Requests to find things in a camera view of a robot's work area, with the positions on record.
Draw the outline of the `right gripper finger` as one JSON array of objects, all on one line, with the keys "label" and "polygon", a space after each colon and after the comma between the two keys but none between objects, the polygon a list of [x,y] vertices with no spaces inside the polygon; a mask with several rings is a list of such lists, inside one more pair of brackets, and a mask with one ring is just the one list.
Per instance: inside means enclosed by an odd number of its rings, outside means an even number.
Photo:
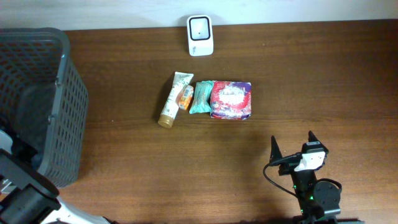
[{"label": "right gripper finger", "polygon": [[315,146],[315,145],[320,145],[321,146],[321,142],[318,140],[318,138],[314,135],[314,133],[312,131],[308,132],[308,146]]},{"label": "right gripper finger", "polygon": [[279,165],[281,159],[282,159],[282,154],[279,149],[279,145],[276,141],[276,138],[275,136],[271,136],[271,154],[269,159],[269,165],[277,166]]}]

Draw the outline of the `red purple tissue pack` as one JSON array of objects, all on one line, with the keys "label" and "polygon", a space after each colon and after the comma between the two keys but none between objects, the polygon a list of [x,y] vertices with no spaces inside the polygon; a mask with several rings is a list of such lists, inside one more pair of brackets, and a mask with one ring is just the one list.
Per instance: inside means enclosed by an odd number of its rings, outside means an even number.
[{"label": "red purple tissue pack", "polygon": [[250,82],[214,81],[210,116],[215,119],[245,120],[252,115]]}]

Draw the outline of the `teal wet wipes pack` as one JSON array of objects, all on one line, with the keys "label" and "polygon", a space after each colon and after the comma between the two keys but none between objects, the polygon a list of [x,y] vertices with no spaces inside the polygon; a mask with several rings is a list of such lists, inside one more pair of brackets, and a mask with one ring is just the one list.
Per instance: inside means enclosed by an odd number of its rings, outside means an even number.
[{"label": "teal wet wipes pack", "polygon": [[209,100],[213,86],[214,81],[211,80],[196,83],[193,103],[189,110],[190,114],[211,112]]}]

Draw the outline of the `small orange packet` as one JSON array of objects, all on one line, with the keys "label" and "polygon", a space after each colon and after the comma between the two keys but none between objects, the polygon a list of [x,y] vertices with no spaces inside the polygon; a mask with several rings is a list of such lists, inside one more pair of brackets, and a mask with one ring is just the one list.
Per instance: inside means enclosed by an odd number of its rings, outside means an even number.
[{"label": "small orange packet", "polygon": [[192,87],[191,85],[188,85],[184,91],[182,91],[182,95],[180,97],[180,99],[178,100],[178,107],[181,110],[187,110],[188,106],[192,100],[193,97],[193,93],[194,93],[194,87]]}]

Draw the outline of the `white cream tube gold cap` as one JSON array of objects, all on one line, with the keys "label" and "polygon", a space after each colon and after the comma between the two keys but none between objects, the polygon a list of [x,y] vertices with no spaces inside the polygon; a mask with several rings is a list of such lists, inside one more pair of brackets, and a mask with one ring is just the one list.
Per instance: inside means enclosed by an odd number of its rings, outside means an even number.
[{"label": "white cream tube gold cap", "polygon": [[175,117],[179,110],[180,94],[190,84],[193,73],[175,72],[171,91],[167,97],[165,105],[160,113],[158,124],[164,128],[171,128],[173,126]]}]

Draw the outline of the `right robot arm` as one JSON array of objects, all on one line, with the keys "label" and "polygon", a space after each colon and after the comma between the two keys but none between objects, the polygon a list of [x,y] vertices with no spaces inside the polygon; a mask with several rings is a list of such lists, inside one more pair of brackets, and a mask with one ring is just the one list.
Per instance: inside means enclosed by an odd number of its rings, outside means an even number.
[{"label": "right robot arm", "polygon": [[[340,200],[342,185],[332,179],[318,179],[315,172],[325,165],[329,154],[327,147],[318,140],[312,131],[308,141],[295,154],[283,156],[274,136],[271,137],[271,154],[263,175],[272,185],[294,196],[298,200],[301,215],[292,219],[293,223],[362,223],[358,219],[337,219],[341,213]],[[290,175],[293,191],[290,191],[267,176],[269,167],[278,167],[280,176]]]}]

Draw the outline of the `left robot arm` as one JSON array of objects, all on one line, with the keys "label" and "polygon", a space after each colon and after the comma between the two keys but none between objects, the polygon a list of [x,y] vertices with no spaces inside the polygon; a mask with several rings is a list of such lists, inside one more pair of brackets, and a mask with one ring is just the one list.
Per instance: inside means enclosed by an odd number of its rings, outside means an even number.
[{"label": "left robot arm", "polygon": [[12,145],[10,135],[1,131],[1,184],[16,186],[1,200],[1,223],[113,222],[65,203],[51,181],[11,154]]}]

